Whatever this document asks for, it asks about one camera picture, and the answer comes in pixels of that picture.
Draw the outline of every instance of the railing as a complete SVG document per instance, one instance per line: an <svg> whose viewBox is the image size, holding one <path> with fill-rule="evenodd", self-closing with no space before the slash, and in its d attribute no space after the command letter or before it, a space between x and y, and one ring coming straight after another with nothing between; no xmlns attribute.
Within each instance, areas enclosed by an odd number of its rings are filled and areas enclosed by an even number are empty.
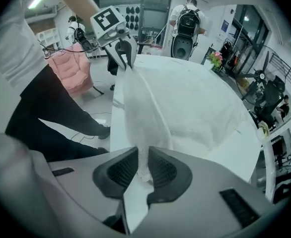
<svg viewBox="0 0 291 238"><path fill-rule="evenodd" d="M275 53L272 53L269 63L271 63L291 84L291 67L286 64Z"/></svg>

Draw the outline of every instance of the black shoe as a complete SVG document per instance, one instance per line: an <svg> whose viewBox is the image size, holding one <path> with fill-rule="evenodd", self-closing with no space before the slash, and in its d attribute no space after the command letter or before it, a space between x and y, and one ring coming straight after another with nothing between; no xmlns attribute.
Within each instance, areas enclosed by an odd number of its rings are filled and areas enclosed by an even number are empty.
<svg viewBox="0 0 291 238"><path fill-rule="evenodd" d="M105 148L103 147L98 147L97 149L97 155L100 155L100 154L105 154L105 153L109 153L109 151L107 151Z"/></svg>
<svg viewBox="0 0 291 238"><path fill-rule="evenodd" d="M106 139L107 137L109 137L109 135L110 135L110 127L105 127L105 132L102 135L98 136L98 138L101 140Z"/></svg>

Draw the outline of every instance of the person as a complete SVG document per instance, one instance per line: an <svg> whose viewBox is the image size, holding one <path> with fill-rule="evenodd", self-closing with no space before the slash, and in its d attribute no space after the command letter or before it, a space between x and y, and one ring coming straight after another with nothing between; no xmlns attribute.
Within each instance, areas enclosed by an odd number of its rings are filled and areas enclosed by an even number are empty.
<svg viewBox="0 0 291 238"><path fill-rule="evenodd" d="M172 43L174 41L174 38L177 35L177 25L178 25L178 19L180 17L180 13L186 8L195 11L195 10L198 9L196 6L197 6L197 1L196 0L186 0L186 4L185 5L184 4L180 4L180 5L176 6L176 7L174 7L174 9L172 10L171 16L170 16L170 19L169 19L169 24L171 26L173 26ZM204 13L202 13L201 10L198 11L198 16L199 16L199 18L201 20L201 23L200 23L200 27L199 28L197 27L195 29L195 33L196 34L194 34L194 36L193 36L193 43L196 42L198 34L205 34L206 27L207 27L207 19L206 19ZM172 49L173 49L173 45L171 45L171 57L173 57Z"/></svg>
<svg viewBox="0 0 291 238"><path fill-rule="evenodd" d="M99 11L93 0L63 0L84 21ZM48 162L108 152L68 140L39 119L105 139L110 128L95 121L69 96L44 59L40 43L24 18L23 0L12 0L0 16L0 72L20 95L5 133L22 141Z"/></svg>
<svg viewBox="0 0 291 238"><path fill-rule="evenodd" d="M76 28L79 27L81 30L83 30L85 32L85 26L81 23L77 23L75 16L70 16L68 23L70 23L70 26L67 29L67 35L65 38L66 38L66 40L70 40L71 43L73 44L75 42L74 32L75 32Z"/></svg>
<svg viewBox="0 0 291 238"><path fill-rule="evenodd" d="M281 118L284 119L286 115L289 113L289 96L284 96L284 104L277 108L277 110L281 114Z"/></svg>

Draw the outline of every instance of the pink chair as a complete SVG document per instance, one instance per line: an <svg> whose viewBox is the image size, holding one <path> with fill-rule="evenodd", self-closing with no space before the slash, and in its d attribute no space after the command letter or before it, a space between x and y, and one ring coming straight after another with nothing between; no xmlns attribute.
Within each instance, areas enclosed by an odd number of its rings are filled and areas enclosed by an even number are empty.
<svg viewBox="0 0 291 238"><path fill-rule="evenodd" d="M77 52L82 51L79 43L75 43L66 49ZM92 79L90 77L90 61L84 52L56 52L48 58L47 61L72 97L81 95L82 93L88 91L91 87L93 87L101 95L104 94L93 86Z"/></svg>

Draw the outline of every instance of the black grille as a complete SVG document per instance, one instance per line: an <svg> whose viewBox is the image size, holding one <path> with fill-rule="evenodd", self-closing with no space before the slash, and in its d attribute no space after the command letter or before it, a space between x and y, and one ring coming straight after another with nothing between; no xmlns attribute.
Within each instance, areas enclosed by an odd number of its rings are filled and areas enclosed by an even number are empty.
<svg viewBox="0 0 291 238"><path fill-rule="evenodd" d="M116 184L127 189L138 170L138 155L131 154L113 164L107 170L107 176Z"/></svg>
<svg viewBox="0 0 291 238"><path fill-rule="evenodd" d="M138 149L127 152L99 165L92 179L105 197L122 199L138 170Z"/></svg>
<svg viewBox="0 0 291 238"><path fill-rule="evenodd" d="M151 166L154 188L170 184L177 175L175 166L159 155L152 155L148 165Z"/></svg>
<svg viewBox="0 0 291 238"><path fill-rule="evenodd" d="M175 201L192 182L192 172L185 163L153 146L149 147L148 166L154 186L148 205Z"/></svg>
<svg viewBox="0 0 291 238"><path fill-rule="evenodd" d="M259 218L255 211L245 202L236 190L227 189L221 191L220 195L243 228L249 226Z"/></svg>

